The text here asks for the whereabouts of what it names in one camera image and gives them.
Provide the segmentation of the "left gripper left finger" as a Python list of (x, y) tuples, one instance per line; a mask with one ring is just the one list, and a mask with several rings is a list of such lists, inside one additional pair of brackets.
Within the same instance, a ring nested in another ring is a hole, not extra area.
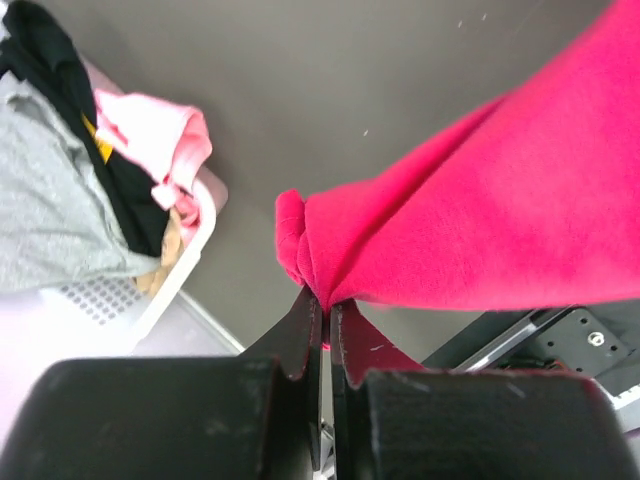
[(68, 360), (22, 407), (5, 479), (309, 479), (323, 315), (309, 290), (235, 357)]

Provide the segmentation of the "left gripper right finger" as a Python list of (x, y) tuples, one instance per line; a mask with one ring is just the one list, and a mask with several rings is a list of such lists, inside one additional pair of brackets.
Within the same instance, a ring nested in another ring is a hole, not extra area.
[(429, 370), (352, 302), (330, 317), (341, 479), (635, 479), (602, 389), (562, 371)]

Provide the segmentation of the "magenta t shirt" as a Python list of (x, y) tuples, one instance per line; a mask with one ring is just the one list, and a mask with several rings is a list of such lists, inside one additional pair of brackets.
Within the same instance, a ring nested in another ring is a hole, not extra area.
[(348, 299), (519, 310), (639, 295), (639, 5), (381, 175), (275, 203), (278, 260)]

